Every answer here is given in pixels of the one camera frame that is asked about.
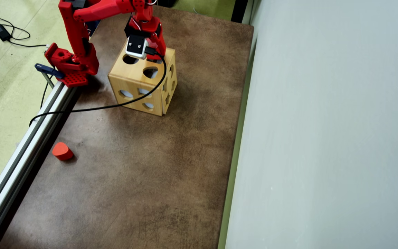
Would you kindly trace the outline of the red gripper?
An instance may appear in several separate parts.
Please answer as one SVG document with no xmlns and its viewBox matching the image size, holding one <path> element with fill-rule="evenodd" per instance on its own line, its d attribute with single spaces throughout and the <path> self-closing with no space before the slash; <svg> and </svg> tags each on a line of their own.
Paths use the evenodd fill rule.
<svg viewBox="0 0 398 249">
<path fill-rule="evenodd" d="M 150 40 L 151 47 L 155 48 L 159 55 L 165 59 L 166 44 L 163 36 L 162 23 L 158 17 L 152 17 L 149 21 L 138 21 L 131 16 L 124 28 L 126 37 L 138 35 Z"/>
</svg>

